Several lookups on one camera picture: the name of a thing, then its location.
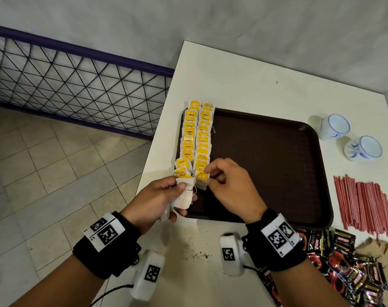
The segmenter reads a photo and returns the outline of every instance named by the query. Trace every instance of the metal mesh fence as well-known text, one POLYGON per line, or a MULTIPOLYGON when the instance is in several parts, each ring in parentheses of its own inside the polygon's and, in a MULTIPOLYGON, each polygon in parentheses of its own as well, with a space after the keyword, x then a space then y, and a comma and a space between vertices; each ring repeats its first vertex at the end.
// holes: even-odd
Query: metal mesh fence
POLYGON ((0 36, 0 102, 154 135, 171 77, 81 53, 0 36))

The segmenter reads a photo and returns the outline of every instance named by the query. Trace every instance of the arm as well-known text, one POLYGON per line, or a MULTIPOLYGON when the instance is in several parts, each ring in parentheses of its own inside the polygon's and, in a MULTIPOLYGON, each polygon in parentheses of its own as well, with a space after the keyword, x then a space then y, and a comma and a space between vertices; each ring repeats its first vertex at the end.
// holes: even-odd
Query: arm
MULTIPOLYGON (((247 224, 261 219, 267 206, 244 168, 229 158, 219 158, 204 172, 215 177, 209 179, 208 186, 230 212, 247 224)), ((272 271, 271 275, 284 307, 349 307, 307 259, 292 268, 272 271)))
MULTIPOLYGON (((145 234, 159 219, 166 204, 185 190, 185 184, 176 187, 176 177, 170 176, 155 180, 140 193, 120 213, 141 234, 145 234)), ((179 210, 186 215, 186 210, 179 210)), ((177 215, 170 213, 170 220, 175 222, 177 215)), ((74 255, 71 255, 58 268, 40 281, 33 289, 18 299, 11 307, 87 307, 104 283, 95 276, 74 255)))

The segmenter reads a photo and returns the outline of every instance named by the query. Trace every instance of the black cable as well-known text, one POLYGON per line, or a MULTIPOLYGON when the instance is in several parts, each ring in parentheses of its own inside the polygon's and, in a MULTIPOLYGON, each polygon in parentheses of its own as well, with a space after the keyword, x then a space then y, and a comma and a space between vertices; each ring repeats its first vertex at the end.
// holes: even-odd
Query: black cable
POLYGON ((117 288, 114 288, 114 289, 111 289, 110 291, 107 291, 105 294, 101 295, 97 300, 95 300, 91 305, 90 307, 92 307, 94 304, 96 304, 99 300, 101 300, 102 298, 104 298, 107 294, 109 293, 112 293, 113 291, 115 290, 118 290, 118 289, 123 289, 123 288, 132 288, 134 285, 133 284, 126 284, 126 285, 121 285, 117 288))
POLYGON ((243 268, 246 268, 246 269, 251 269, 251 270, 253 270, 253 271, 256 271, 256 272, 257 272, 257 274, 259 274, 259 273, 260 273, 260 271, 259 271, 258 269, 255 269, 255 268, 253 268, 253 267, 251 267, 251 266, 242 265, 242 267, 243 267, 243 268))

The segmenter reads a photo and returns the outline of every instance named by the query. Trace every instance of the brown serving tray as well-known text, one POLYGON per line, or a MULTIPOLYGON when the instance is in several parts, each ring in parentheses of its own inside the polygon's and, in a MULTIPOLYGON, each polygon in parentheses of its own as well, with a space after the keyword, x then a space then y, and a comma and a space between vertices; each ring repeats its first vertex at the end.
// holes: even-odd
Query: brown serving tray
MULTIPOLYGON (((294 227, 330 227, 333 210, 318 135, 312 127, 218 108, 212 125, 215 133, 211 132, 211 161, 228 157, 245 168, 268 207, 282 213, 294 227)), ((176 157, 179 155, 177 144, 176 157)), ((243 223, 208 187, 198 190, 197 195, 187 217, 243 223)))

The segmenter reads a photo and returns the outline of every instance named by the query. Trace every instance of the white ceramic cup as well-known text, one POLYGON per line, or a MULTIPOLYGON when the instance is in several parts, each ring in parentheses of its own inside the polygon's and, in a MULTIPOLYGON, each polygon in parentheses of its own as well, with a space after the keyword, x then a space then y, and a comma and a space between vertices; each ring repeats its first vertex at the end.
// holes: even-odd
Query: white ceramic cup
POLYGON ((350 140, 343 151, 346 157, 353 162, 374 160, 383 154, 379 141, 371 136, 350 140))
POLYGON ((322 140, 337 139, 343 137, 349 131, 349 121, 342 115, 332 114, 320 121, 318 135, 322 140))

